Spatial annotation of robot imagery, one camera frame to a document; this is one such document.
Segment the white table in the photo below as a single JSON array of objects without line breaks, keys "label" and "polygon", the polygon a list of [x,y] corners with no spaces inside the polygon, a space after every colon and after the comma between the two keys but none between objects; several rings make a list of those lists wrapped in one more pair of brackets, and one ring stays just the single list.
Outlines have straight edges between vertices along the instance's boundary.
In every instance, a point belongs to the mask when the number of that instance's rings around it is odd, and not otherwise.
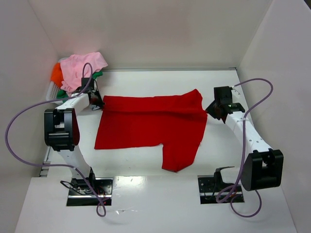
[{"label": "white table", "polygon": [[[236,71],[127,71],[107,72],[98,79],[105,95],[180,95],[198,89],[206,108],[213,88],[239,82]],[[238,100],[245,109],[242,89]],[[97,177],[115,177],[112,206],[107,216],[94,206],[66,207],[68,190],[59,181],[70,180],[69,169],[51,167],[47,178],[32,178],[17,224],[21,232],[280,232],[295,227],[282,189],[261,190],[262,211],[254,218],[236,216],[228,204],[200,204],[198,175],[216,168],[238,166],[242,147],[221,121],[208,117],[204,138],[194,163],[178,173],[162,170],[162,146],[120,150],[94,150],[100,111],[84,110],[78,116],[80,148]],[[52,153],[52,163],[63,163]],[[254,192],[244,192],[245,203],[236,203],[244,214],[258,207]]]}]

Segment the orange cloth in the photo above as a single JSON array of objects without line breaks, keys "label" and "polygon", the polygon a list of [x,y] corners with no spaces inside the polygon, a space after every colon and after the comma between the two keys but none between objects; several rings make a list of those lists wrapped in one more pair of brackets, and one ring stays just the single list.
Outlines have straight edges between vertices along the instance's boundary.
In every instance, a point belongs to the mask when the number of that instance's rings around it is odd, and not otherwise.
[{"label": "orange cloth", "polygon": [[51,81],[53,81],[60,88],[63,80],[64,78],[62,69],[60,68],[60,63],[56,63],[52,71]]}]

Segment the white basket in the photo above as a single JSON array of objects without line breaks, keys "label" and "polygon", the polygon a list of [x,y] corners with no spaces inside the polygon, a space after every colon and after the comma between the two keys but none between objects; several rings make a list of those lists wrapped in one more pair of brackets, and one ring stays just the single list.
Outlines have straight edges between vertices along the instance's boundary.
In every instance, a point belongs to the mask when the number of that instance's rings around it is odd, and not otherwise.
[{"label": "white basket", "polygon": [[[60,88],[53,81],[51,81],[45,99],[46,100],[55,100],[59,90],[60,90]],[[56,103],[58,105],[63,104],[62,101],[56,101],[54,103]]]}]

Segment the pile of clothes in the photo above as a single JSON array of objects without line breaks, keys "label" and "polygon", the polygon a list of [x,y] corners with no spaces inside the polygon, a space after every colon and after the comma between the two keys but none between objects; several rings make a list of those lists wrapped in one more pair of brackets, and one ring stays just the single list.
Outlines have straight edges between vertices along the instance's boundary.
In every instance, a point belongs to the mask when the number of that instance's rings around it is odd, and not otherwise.
[{"label": "pile of clothes", "polygon": [[103,72],[101,70],[108,66],[99,52],[92,52],[86,55],[74,54],[55,64],[51,75],[51,81],[61,89],[57,93],[58,99],[71,96],[72,92],[81,86],[82,70],[84,64],[87,62],[92,65],[93,74],[91,74],[90,67],[86,66],[84,77],[92,75],[93,79],[102,76]]}]

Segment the wall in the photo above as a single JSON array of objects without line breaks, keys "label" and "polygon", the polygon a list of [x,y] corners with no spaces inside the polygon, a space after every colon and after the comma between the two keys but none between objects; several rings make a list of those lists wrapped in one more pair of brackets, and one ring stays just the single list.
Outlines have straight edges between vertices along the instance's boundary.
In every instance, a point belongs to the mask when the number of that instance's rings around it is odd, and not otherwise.
[{"label": "wall", "polygon": [[[284,153],[282,188],[300,233],[310,232],[311,10],[303,0],[274,0],[243,61],[240,79],[269,79],[272,96],[252,113],[264,138]],[[247,84],[249,106],[268,92]]]},{"label": "wall", "polygon": [[[57,54],[27,1],[0,1],[0,233],[12,233],[32,176],[38,170],[15,160],[4,144],[4,131],[15,113],[44,99]],[[41,163],[43,110],[22,115],[10,132],[13,149]]]},{"label": "wall", "polygon": [[109,68],[236,67],[271,0],[29,0],[60,56]]}]

